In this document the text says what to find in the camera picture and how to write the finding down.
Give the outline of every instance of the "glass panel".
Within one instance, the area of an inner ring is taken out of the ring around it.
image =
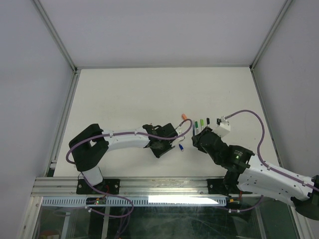
[[[235,199],[229,207],[246,208],[258,198]],[[123,215],[126,207],[94,207]],[[126,218],[109,218],[85,208],[42,206],[36,239],[275,239],[298,238],[287,205],[265,199],[258,210],[229,213],[210,206],[138,206]]]
[[[259,209],[267,239],[299,238],[288,205],[266,198]]]

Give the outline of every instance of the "white table surface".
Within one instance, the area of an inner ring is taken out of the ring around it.
[[[278,165],[277,157],[249,68],[135,68],[82,70],[60,148],[54,176],[78,176],[66,162],[68,143],[92,123],[101,128],[132,129],[144,124],[177,126],[181,114],[192,120],[216,119],[249,109],[260,115],[266,127],[261,153]],[[256,152],[261,137],[258,120],[249,113],[230,119],[232,130],[223,138],[227,144]],[[200,177],[224,176],[226,170],[214,164],[191,144],[192,132],[178,147],[155,158],[152,151],[127,148],[107,152],[99,163],[103,176]]]

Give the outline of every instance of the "white plastic housing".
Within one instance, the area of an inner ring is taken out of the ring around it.
[[[82,173],[92,186],[97,185],[103,181],[103,176],[98,165]]]
[[[112,131],[112,130],[104,130],[103,133],[122,133],[122,132],[143,132],[147,133],[145,129],[142,127],[136,128],[136,129],[127,129],[127,130],[121,130],[121,131]],[[106,141],[109,142],[109,149],[107,152],[115,149],[120,148],[144,148],[149,143],[149,137],[139,134],[127,134],[127,135],[120,135],[120,136],[112,136],[112,137],[104,137]]]
[[[301,183],[287,178],[277,172],[268,170],[260,161],[257,155],[251,157],[250,168],[245,169],[238,178],[238,188],[241,191],[252,192],[266,197],[277,199],[281,202],[287,203],[290,206],[294,206],[291,201],[291,197],[304,201],[307,200],[308,193],[313,190],[310,187],[303,186]],[[306,184],[314,185],[311,177],[306,177],[288,171],[284,168],[277,167],[271,163],[268,163],[272,168],[276,168],[288,175],[294,176]]]

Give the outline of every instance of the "white cable tray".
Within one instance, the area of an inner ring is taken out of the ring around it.
[[[128,197],[134,207],[224,207],[226,206],[225,197],[207,197],[217,202],[217,204],[189,204],[189,203],[152,203],[149,202],[148,197]],[[85,207],[86,196],[83,197],[43,197],[42,206],[55,206],[55,207]],[[131,204],[120,198],[109,197],[106,204],[103,205],[90,205],[90,207],[127,207]]]

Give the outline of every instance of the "green marker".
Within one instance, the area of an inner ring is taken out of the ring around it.
[[[195,128],[196,128],[196,134],[199,134],[199,130],[198,130],[198,122],[195,121]]]
[[[201,128],[201,131],[203,131],[203,129],[204,129],[204,120],[203,119],[200,119],[200,128]]]

